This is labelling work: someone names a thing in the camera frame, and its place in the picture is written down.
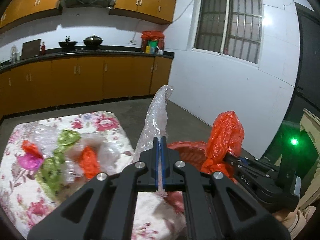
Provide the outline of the person's right hand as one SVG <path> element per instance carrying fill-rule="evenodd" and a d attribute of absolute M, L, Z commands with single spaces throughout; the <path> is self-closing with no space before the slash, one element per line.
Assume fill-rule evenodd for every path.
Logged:
<path fill-rule="evenodd" d="M 298 209 L 296 208 L 292 212 L 288 209 L 282 209 L 272 213 L 272 216 L 281 222 L 281 224 L 283 224 L 287 230 L 291 231 L 298 222 Z"/>

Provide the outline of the beige sleeve forearm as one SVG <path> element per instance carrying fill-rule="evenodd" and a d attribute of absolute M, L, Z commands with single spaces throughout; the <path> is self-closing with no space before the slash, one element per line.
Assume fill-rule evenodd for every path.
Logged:
<path fill-rule="evenodd" d="M 303 211 L 296 209 L 282 221 L 282 224 L 290 233 L 291 239 L 294 239 L 303 230 L 308 221 L 316 211 L 315 206 L 308 206 Z"/>

